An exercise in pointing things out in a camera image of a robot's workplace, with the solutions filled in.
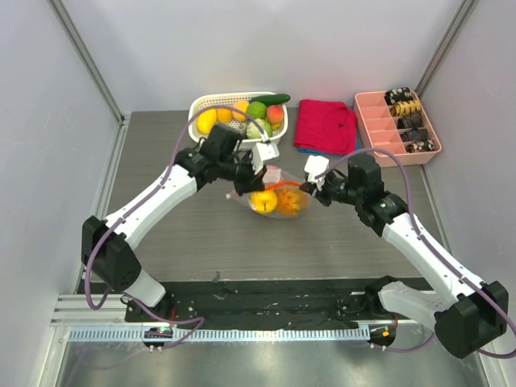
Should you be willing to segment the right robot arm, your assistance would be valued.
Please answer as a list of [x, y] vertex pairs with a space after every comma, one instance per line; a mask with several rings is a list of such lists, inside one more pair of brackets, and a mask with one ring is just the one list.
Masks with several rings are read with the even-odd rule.
[[410, 197], [385, 189], [381, 167], [371, 148], [341, 158], [341, 173], [324, 156], [309, 156], [302, 191], [324, 206], [353, 206], [360, 221], [394, 246], [419, 271], [433, 294], [383, 277], [367, 290], [364, 308], [373, 318], [401, 314], [432, 330], [454, 357], [463, 359], [503, 336], [515, 323], [508, 315], [509, 294], [497, 281], [490, 284], [458, 262], [422, 226]]

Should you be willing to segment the clear zip top bag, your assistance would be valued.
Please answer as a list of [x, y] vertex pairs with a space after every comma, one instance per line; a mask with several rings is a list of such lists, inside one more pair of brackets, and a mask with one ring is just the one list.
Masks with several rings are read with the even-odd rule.
[[253, 212], [268, 218], [291, 219], [306, 213], [310, 196], [301, 191], [302, 181], [276, 166], [268, 166], [264, 175], [264, 190], [238, 195], [234, 190], [227, 200], [240, 202]]

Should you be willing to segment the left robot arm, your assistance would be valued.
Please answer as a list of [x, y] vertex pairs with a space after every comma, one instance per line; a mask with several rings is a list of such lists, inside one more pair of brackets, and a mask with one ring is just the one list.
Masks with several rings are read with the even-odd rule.
[[91, 309], [103, 304], [90, 296], [90, 278], [96, 275], [108, 291], [128, 296], [153, 321], [170, 317], [172, 296], [142, 268], [135, 249], [166, 214], [205, 185], [230, 181], [238, 195], [264, 189], [265, 165], [277, 157], [277, 146], [269, 140], [258, 142], [238, 156], [235, 150], [241, 140], [232, 128], [216, 125], [198, 146], [177, 152], [162, 174], [121, 209], [104, 219], [92, 215], [84, 221], [81, 254]]

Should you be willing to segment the yellow apple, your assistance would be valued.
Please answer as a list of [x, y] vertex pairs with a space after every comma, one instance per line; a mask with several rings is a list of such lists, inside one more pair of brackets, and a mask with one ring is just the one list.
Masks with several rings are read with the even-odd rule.
[[277, 208], [277, 195], [273, 190], [253, 192], [250, 205], [259, 214], [270, 214]]

